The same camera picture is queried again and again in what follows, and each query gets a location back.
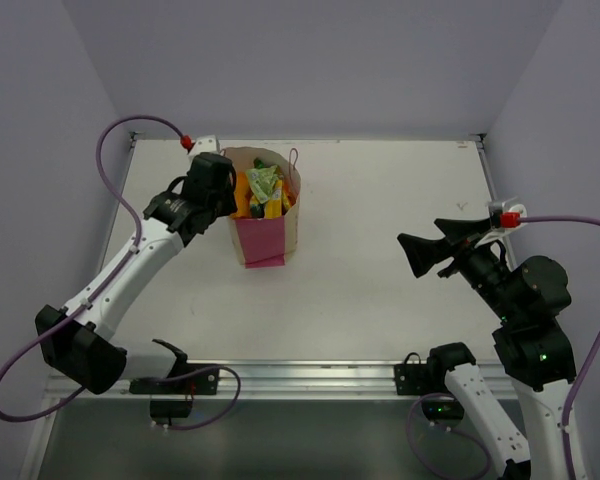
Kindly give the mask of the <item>green snack bag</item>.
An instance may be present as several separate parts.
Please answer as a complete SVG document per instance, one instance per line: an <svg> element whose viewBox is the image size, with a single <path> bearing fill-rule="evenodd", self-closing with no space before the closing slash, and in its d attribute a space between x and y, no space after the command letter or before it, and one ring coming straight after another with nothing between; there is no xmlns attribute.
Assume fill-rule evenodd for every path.
<svg viewBox="0 0 600 480"><path fill-rule="evenodd" d="M267 165L261 158L256 158L246 176L252 194L260 204L264 204L273 195L275 184L280 179L279 167Z"/></svg>

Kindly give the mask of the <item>pink and tan paper bag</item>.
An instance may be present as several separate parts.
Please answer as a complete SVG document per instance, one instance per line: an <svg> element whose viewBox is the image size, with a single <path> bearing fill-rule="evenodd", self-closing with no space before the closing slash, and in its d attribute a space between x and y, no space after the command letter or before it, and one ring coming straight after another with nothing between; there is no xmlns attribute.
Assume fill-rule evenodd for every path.
<svg viewBox="0 0 600 480"><path fill-rule="evenodd" d="M283 266L296 250L300 211L301 176L296 163L298 151L293 148L287 157L265 148L228 147L223 154L229 158L238 173L253 167L261 158L267 165L279 167L280 179L287 182L295 197L295 205L282 217L275 219L233 219L229 229L239 263L246 268Z"/></svg>

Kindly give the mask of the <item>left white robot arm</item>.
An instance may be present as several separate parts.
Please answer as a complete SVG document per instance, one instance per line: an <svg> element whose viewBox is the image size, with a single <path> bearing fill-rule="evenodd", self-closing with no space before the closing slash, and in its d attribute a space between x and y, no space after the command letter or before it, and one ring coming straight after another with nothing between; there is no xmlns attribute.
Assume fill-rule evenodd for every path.
<svg viewBox="0 0 600 480"><path fill-rule="evenodd" d="M235 212L236 180L228 158L194 156L187 174L151 200L135 233L98 276L63 307L46 305L36 315L45 362L93 394L122 379L153 381L169 393L181 390L188 379L182 350L158 339L148 350L134 350L116 345L114 336L154 276L195 236Z"/></svg>

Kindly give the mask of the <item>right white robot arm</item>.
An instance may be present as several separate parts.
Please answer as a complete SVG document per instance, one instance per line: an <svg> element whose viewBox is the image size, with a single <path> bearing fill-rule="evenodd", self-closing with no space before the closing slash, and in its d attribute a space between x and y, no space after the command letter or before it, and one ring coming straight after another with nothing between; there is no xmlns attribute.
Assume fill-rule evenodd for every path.
<svg viewBox="0 0 600 480"><path fill-rule="evenodd" d="M586 479L573 394L577 386L570 341L557 316L571 303L566 270L546 256L515 269L506 253L494 253L509 232L528 223L513 210L484 220L435 220L439 239L406 233L397 240L415 277L446 262L441 278L461 275L499 318L494 347L517 396L525 428L519 430L486 387L477 360L462 342L434 347L418 365L394 372L423 400L456 400L476 427L489 465L502 479Z"/></svg>

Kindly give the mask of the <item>orange snack bag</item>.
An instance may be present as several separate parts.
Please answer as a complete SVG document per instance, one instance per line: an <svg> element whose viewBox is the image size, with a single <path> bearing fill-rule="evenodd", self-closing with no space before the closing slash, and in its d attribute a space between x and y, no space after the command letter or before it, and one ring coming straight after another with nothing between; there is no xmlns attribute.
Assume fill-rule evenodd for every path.
<svg viewBox="0 0 600 480"><path fill-rule="evenodd" d="M240 172L237 174L234 199L236 203L236 211L231 215L231 217L233 219L249 219L251 217L251 187L245 172Z"/></svg>

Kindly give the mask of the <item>yellow snack pack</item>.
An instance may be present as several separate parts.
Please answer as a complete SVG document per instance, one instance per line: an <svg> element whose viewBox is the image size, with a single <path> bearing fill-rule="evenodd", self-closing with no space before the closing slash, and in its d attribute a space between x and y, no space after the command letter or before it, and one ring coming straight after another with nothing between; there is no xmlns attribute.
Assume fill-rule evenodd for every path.
<svg viewBox="0 0 600 480"><path fill-rule="evenodd" d="M295 197L284 180L278 180L274 185L271 197L261 202L252 193L249 198L249 213L255 219L275 219L284 216L295 205Z"/></svg>

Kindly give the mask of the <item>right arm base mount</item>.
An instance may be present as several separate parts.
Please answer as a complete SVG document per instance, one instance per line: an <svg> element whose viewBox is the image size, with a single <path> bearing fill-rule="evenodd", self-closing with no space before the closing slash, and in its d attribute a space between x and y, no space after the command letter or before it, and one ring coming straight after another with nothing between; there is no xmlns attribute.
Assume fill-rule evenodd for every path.
<svg viewBox="0 0 600 480"><path fill-rule="evenodd" d="M447 393L444 383L433 375L426 361L417 352L410 352L403 361L393 365L393 380L399 396L421 397Z"/></svg>

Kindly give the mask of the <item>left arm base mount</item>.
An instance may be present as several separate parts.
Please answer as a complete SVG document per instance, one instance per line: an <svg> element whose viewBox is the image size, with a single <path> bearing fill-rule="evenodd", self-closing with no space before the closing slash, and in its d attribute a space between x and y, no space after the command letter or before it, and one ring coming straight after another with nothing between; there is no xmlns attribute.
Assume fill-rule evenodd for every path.
<svg viewBox="0 0 600 480"><path fill-rule="evenodd" d="M175 367L166 379L135 379L129 392L135 395L215 395L220 369L214 364L186 363Z"/></svg>

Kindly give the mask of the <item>aluminium front rail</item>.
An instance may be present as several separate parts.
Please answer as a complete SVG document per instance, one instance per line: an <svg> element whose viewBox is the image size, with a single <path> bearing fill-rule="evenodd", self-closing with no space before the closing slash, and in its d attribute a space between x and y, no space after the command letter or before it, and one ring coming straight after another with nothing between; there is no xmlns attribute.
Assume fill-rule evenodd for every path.
<svg viewBox="0 0 600 480"><path fill-rule="evenodd" d="M245 400L394 400L409 398L406 375L397 373L404 365L393 361L219 361L241 378L239 399ZM514 400L514 389L498 363L480 365L483 382L499 400ZM237 381L228 372L207 374L193 380L193 393L159 396L132 393L131 381L122 380L104 394L81 394L83 398L128 399L135 396L201 400L230 400ZM43 398L60 400L78 386L59 374L51 374Z"/></svg>

